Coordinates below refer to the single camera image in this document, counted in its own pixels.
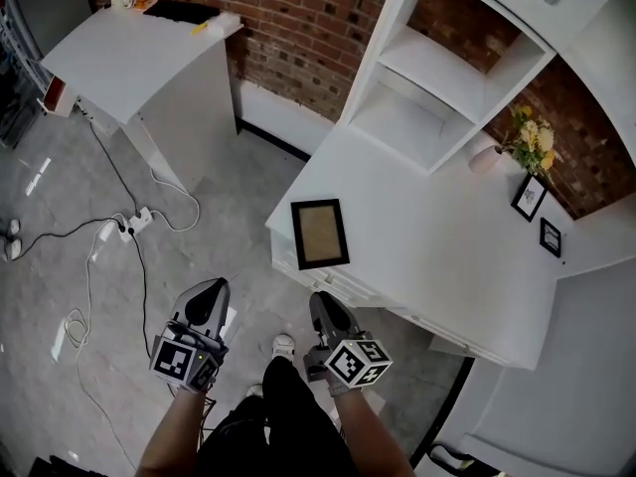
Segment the floor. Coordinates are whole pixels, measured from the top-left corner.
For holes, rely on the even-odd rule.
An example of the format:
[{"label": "floor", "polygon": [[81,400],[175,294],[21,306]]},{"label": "floor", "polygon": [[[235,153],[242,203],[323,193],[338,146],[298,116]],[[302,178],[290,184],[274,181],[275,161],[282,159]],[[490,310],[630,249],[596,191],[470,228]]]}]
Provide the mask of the floor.
[{"label": "floor", "polygon": [[[104,138],[113,161],[141,206],[163,211],[173,226],[195,216],[192,201],[155,184],[122,133]],[[29,183],[51,163],[30,196]],[[270,266],[264,222],[303,163],[243,132],[229,141],[214,170],[194,192],[201,219],[190,231],[170,232],[156,221],[138,236],[147,268],[150,337],[158,333],[177,296],[215,276],[231,282],[238,313],[228,333],[231,348],[211,391],[218,401],[214,426],[262,377],[271,340],[296,340],[296,365],[316,343],[309,291]],[[28,245],[44,232],[79,222],[130,214],[132,205],[80,115],[42,116],[13,151],[0,151],[0,215],[19,217]],[[0,441],[20,473],[36,456],[55,454],[106,475],[132,475],[108,422],[81,392],[75,349],[65,341],[58,361],[52,347],[65,316],[87,309],[84,262],[99,224],[64,239],[43,238],[23,258],[0,263]],[[91,334],[79,368],[86,388],[108,412],[133,462],[170,404],[166,386],[147,371],[143,349],[142,270],[133,244],[116,233],[98,241],[90,266]],[[460,358],[428,352],[430,334],[381,309],[358,309],[361,325],[382,339],[395,359],[375,385],[380,412],[410,454],[430,427],[461,366]],[[320,404],[333,403],[324,383],[312,384]]]}]

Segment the picture frame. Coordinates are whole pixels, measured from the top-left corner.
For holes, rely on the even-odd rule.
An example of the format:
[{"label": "picture frame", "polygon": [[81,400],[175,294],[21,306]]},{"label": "picture frame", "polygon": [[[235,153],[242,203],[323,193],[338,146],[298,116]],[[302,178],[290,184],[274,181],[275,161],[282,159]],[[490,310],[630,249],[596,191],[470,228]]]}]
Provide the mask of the picture frame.
[{"label": "picture frame", "polygon": [[337,199],[291,203],[298,269],[349,263],[340,202]]},{"label": "picture frame", "polygon": [[511,205],[526,221],[530,222],[537,213],[547,191],[544,183],[529,173]]},{"label": "picture frame", "polygon": [[560,258],[562,238],[560,231],[546,218],[541,218],[539,243],[557,258]]}]

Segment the black mat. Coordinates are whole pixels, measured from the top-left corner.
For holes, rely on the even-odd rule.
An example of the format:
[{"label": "black mat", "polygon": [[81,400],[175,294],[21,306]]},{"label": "black mat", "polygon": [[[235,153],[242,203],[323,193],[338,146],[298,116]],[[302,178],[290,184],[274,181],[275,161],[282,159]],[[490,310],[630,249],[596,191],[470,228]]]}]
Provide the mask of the black mat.
[{"label": "black mat", "polygon": [[188,2],[173,2],[172,0],[159,0],[144,14],[166,18],[172,21],[185,21],[193,25],[201,25],[210,18],[219,16],[220,11],[216,7],[206,7],[201,4]]}]

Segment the human arm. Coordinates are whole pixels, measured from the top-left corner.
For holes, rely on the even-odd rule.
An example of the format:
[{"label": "human arm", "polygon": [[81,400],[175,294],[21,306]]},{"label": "human arm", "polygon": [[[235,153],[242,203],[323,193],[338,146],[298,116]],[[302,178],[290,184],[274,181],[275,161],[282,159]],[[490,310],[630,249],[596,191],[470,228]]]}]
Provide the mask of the human arm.
[{"label": "human arm", "polygon": [[363,477],[406,477],[413,471],[360,389],[334,397],[351,457]]},{"label": "human arm", "polygon": [[192,475],[206,396],[180,389],[141,456],[136,477]]}]

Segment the white desk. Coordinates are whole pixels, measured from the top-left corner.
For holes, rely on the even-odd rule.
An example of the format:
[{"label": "white desk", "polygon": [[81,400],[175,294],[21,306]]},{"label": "white desk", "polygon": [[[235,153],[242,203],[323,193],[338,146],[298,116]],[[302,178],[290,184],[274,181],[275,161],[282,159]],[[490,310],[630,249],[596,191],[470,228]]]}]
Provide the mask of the white desk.
[{"label": "white desk", "polygon": [[215,138],[236,135],[225,38],[240,25],[214,23],[191,36],[188,23],[100,10],[42,64],[117,120],[153,169],[190,191]]},{"label": "white desk", "polygon": [[[524,220],[510,207],[520,184],[472,174],[463,154],[425,177],[336,126],[267,221],[274,266],[300,282],[309,274],[310,288],[349,305],[388,307],[473,355],[533,369],[561,267],[539,245],[540,219],[563,232],[568,222],[549,195]],[[328,198],[340,200],[351,263],[300,272],[289,204]],[[356,289],[376,296],[348,293]]]}]

